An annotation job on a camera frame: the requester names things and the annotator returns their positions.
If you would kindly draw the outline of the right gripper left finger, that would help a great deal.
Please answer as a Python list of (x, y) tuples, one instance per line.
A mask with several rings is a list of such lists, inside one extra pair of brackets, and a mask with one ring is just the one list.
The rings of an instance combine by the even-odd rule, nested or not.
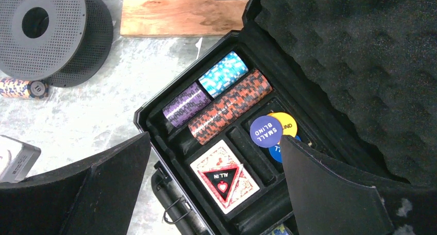
[(64, 167), (1, 184), (1, 234), (126, 234), (151, 151), (141, 133)]

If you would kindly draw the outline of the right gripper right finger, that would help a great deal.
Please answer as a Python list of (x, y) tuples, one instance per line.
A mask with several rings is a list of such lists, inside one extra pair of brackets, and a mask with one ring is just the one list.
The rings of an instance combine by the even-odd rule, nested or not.
[(280, 146), (300, 234), (436, 234), (436, 188), (360, 170), (290, 136)]

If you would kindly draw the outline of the blue small blind button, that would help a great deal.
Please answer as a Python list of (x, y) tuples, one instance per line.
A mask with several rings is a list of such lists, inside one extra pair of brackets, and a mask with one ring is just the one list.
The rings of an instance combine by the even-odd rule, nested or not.
[(252, 122), (249, 134), (257, 146), (269, 148), (279, 143), (283, 135), (283, 128), (276, 118), (263, 115)]

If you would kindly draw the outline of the red black triangle token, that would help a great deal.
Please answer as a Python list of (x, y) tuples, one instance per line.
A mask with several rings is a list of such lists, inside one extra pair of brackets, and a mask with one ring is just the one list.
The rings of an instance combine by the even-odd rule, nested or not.
[(242, 169), (243, 164), (232, 164), (220, 166), (215, 169), (198, 170), (198, 173), (207, 185), (207, 188), (212, 191), (218, 203), (221, 204), (223, 208), (227, 208)]

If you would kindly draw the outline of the black poker set case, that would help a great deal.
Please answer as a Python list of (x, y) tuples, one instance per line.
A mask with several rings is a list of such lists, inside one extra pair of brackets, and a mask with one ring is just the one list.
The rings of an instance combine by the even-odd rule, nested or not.
[[(198, 79), (231, 51), (248, 72), (213, 98)], [(188, 123), (254, 70), (273, 90), (206, 144)], [(179, 127), (162, 109), (197, 82), (212, 101)], [(300, 234), (282, 163), (257, 146), (252, 122), (290, 114), (295, 138), (380, 177), (436, 188), (436, 0), (249, 0), (243, 28), (221, 38), (149, 103), (135, 125), (160, 162), (153, 190), (182, 234)], [(224, 140), (260, 190), (224, 214), (190, 163)]]

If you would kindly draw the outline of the green blue chip stack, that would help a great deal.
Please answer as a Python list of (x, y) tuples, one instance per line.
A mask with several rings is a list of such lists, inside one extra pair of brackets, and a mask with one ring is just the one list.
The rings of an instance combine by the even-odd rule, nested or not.
[(272, 229), (268, 235), (293, 235), (293, 232), (286, 225), (281, 224)]

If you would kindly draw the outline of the blue big blind button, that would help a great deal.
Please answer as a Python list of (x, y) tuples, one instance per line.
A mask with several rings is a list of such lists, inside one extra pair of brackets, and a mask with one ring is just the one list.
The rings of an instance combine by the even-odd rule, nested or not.
[(270, 153), (270, 156), (277, 162), (282, 163), (282, 157), (281, 157), (281, 146), (280, 141), (275, 144), (274, 146), (271, 146), (268, 148), (268, 151)]

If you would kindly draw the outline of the yellow dealer button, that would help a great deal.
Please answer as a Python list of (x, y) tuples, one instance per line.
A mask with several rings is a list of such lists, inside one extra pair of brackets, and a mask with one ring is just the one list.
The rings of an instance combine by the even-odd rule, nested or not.
[(297, 122), (290, 114), (285, 112), (272, 112), (268, 115), (276, 118), (280, 122), (283, 129), (283, 135), (292, 137), (297, 135)]

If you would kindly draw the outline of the red playing card deck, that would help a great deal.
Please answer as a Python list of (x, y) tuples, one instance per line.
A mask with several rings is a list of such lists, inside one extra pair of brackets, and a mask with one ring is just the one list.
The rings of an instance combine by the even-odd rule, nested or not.
[(239, 175), (239, 179), (236, 188), (231, 196), (230, 203), (227, 208), (223, 208), (223, 206), (219, 204), (216, 197), (212, 194), (212, 191), (207, 188), (207, 185), (201, 179), (198, 170), (215, 169), (220, 166), (228, 166), (232, 164), (243, 163), (240, 162), (240, 160), (236, 157), (236, 155), (233, 153), (233, 151), (224, 140), (220, 140), (219, 142), (217, 142), (205, 153), (203, 153), (192, 163), (190, 163), (191, 170), (194, 172), (194, 174), (200, 180), (206, 191), (212, 196), (213, 200), (216, 202), (216, 204), (224, 214), (228, 214), (237, 206), (245, 202), (249, 197), (258, 192), (260, 190), (260, 187), (255, 182), (253, 177), (249, 174), (243, 164), (243, 169)]

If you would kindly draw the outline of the brown orange chip stack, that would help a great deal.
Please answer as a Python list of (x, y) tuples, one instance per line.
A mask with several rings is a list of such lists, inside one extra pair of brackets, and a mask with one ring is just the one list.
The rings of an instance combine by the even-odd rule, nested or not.
[(254, 70), (188, 123), (192, 136), (201, 145), (206, 144), (272, 90), (266, 77)]

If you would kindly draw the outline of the purple poker chip stack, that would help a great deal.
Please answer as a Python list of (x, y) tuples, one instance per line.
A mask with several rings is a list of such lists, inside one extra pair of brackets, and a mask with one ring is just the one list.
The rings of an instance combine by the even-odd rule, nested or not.
[(174, 126), (179, 127), (206, 107), (212, 99), (197, 82), (192, 83), (163, 109), (163, 115)]

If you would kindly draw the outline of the light blue chip stack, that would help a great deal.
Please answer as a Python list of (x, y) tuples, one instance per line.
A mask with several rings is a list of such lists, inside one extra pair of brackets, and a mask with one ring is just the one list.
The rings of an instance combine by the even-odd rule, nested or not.
[(236, 52), (231, 51), (198, 81), (210, 96), (216, 98), (247, 72), (248, 67), (244, 61)]

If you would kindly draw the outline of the black filament spool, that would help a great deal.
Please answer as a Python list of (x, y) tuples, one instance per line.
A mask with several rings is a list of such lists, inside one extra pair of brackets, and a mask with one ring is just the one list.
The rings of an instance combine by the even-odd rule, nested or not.
[(73, 87), (94, 76), (111, 50), (102, 0), (1, 0), (1, 71)]

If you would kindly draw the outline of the wooden board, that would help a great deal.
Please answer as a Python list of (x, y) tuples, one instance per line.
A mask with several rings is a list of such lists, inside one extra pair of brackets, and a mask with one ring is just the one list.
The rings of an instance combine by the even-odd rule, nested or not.
[(243, 27), (248, 0), (123, 0), (125, 37), (223, 36)]

